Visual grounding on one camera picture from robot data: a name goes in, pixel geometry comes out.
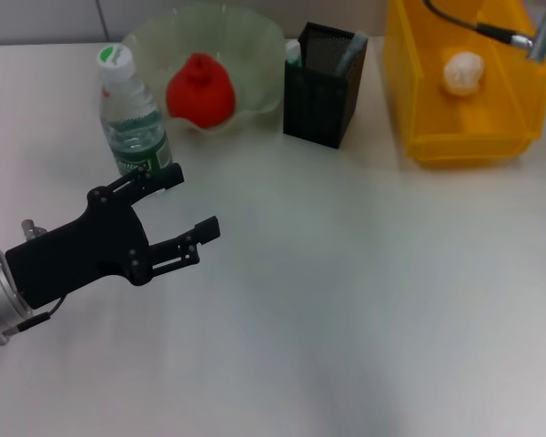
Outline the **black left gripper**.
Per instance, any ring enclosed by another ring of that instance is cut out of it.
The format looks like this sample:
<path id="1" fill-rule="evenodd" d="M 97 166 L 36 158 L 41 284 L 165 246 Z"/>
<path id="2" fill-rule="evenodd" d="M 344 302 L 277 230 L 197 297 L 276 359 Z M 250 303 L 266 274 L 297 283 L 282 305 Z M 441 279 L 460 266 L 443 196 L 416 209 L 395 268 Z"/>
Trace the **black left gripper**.
<path id="1" fill-rule="evenodd" d="M 79 218 L 5 253 L 16 290 L 36 310 L 106 276 L 142 286 L 198 264 L 198 247 L 221 235 L 216 216 L 149 246 L 132 208 L 142 198 L 184 181 L 177 163 L 157 172 L 141 165 L 106 187 L 92 189 Z"/>

